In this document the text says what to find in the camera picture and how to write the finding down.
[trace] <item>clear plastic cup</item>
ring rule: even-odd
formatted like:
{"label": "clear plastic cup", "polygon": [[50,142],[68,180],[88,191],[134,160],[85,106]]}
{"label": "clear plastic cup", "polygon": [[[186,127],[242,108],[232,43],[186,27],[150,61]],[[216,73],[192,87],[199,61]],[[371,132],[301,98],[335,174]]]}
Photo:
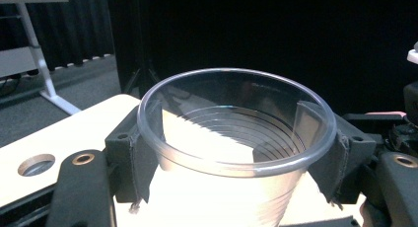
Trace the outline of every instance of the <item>clear plastic cup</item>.
{"label": "clear plastic cup", "polygon": [[172,226],[277,226],[336,132],[332,110],[307,87],[235,68],[158,83],[137,123],[160,163],[149,204]]}

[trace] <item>desk leg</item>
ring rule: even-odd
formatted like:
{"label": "desk leg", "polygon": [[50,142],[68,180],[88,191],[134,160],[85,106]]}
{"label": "desk leg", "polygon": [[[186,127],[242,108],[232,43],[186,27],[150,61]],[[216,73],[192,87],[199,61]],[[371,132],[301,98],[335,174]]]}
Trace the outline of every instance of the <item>desk leg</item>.
{"label": "desk leg", "polygon": [[45,90],[41,91],[40,94],[68,114],[72,115],[79,112],[80,110],[77,107],[56,95],[55,88],[49,75],[49,70],[46,66],[45,58],[43,57],[42,49],[37,41],[35,30],[32,25],[31,18],[29,17],[28,9],[25,3],[17,3],[16,6],[18,7],[19,14],[22,17],[22,23],[24,25],[29,44],[31,45],[31,53],[36,68],[43,77]]}

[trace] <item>plastic cup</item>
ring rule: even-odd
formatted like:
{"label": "plastic cup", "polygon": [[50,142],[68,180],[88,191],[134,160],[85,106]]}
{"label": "plastic cup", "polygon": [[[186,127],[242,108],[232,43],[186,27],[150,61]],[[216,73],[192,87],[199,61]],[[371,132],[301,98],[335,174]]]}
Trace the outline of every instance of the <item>plastic cup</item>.
{"label": "plastic cup", "polygon": [[159,226],[278,226],[300,176],[336,132],[315,92],[234,68],[158,83],[137,123],[159,159],[149,201]]}

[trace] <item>table surface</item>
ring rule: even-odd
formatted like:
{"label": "table surface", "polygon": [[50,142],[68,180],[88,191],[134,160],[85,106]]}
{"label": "table surface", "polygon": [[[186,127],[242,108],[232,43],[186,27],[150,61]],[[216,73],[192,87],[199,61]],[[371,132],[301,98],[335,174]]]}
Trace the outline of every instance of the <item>table surface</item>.
{"label": "table surface", "polygon": [[[138,104],[139,101],[133,97],[118,95],[1,148],[0,177],[7,182],[0,186],[0,206],[54,184],[61,162],[69,155],[86,149],[103,150],[105,138]],[[55,158],[49,170],[33,177],[19,175],[18,170],[23,162],[41,154]],[[362,224],[359,207],[363,200],[361,196],[358,204],[344,205],[344,209],[340,210],[326,203],[312,177],[305,174],[292,195],[281,224],[307,223],[350,215],[354,215]],[[128,212],[129,206],[129,203],[115,203],[118,226],[153,226],[152,218],[146,214],[146,203],[141,203],[136,215]]]}

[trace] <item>black backdrop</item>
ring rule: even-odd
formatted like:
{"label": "black backdrop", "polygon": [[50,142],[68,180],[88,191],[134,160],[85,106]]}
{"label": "black backdrop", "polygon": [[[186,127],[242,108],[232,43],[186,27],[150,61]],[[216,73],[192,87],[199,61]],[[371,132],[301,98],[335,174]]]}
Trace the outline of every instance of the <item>black backdrop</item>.
{"label": "black backdrop", "polygon": [[218,66],[272,72],[320,94],[335,112],[404,110],[418,80],[417,0],[149,0],[162,78]]}
{"label": "black backdrop", "polygon": [[[107,0],[29,3],[27,8],[50,70],[113,53]],[[17,14],[14,4],[0,4],[0,17]],[[19,19],[0,20],[0,50],[27,45]]]}

